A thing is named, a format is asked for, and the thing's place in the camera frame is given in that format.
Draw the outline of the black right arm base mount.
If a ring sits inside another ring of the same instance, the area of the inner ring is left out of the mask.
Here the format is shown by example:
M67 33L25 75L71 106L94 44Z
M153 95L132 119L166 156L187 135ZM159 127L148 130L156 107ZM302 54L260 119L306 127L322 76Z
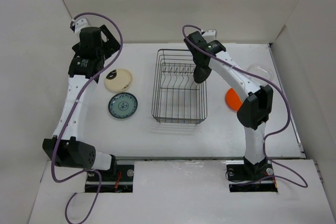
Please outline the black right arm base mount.
M243 163L227 163L225 176L231 193L277 193L278 188L271 164L253 173Z

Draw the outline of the orange round plate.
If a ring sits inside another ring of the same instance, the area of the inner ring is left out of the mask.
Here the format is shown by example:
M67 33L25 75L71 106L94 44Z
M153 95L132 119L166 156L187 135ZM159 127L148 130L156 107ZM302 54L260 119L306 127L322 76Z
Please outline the orange round plate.
M230 88L225 95L225 102L227 106L233 111L238 111L242 105L242 101L240 100L238 94L234 89Z

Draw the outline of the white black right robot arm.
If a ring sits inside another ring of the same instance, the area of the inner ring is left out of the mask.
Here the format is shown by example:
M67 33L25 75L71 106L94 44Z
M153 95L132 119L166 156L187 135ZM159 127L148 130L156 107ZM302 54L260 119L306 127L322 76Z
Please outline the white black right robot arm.
M228 165L229 177L235 181L259 179L268 164L263 144L266 122L272 108L272 87L262 86L248 78L218 40L207 42L203 35L196 31L184 38L184 42L196 65L194 81L202 83L215 71L237 93L242 102L237 111L237 118L245 131L244 163Z

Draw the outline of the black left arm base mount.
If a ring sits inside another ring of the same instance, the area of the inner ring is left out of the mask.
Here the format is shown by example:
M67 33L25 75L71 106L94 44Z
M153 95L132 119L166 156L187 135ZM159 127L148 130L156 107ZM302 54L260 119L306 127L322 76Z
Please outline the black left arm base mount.
M134 179L134 161L117 161L117 170L114 174L107 170L100 170L101 193L132 193ZM96 173L90 172L85 182L85 192L95 193L99 186L99 177Z

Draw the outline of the blue white patterned plate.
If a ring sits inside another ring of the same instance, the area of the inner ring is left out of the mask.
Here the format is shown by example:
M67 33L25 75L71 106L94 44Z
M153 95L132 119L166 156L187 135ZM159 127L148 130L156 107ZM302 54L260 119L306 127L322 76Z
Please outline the blue white patterned plate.
M131 117L137 108L137 98L128 92L121 92L114 95L108 103L108 111L110 115L116 119L127 119Z

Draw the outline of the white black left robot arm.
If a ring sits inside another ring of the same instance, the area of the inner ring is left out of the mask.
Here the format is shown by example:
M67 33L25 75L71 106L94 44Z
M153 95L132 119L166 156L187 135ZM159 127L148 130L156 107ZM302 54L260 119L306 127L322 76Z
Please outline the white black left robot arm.
M68 70L68 89L59 123L52 138L43 141L43 150L58 167L99 170L105 180L117 176L115 157L83 141L90 99L99 82L104 62L119 51L120 43L109 29L84 27Z

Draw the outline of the cream plate with black mark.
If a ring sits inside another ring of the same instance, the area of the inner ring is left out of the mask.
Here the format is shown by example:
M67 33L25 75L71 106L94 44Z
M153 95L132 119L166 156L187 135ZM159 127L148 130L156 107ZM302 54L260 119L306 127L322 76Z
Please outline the cream plate with black mark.
M123 92L127 90L133 82L133 76L127 69L114 69L106 75L105 86L111 92Z

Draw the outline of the clear glass plate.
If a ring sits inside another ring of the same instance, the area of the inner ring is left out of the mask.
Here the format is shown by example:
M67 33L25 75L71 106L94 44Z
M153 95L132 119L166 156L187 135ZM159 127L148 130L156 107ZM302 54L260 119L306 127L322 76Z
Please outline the clear glass plate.
M264 66L259 63L253 63L247 68L247 72L250 72L252 74L261 76L269 81L273 81L274 79L274 72L268 68L267 66Z

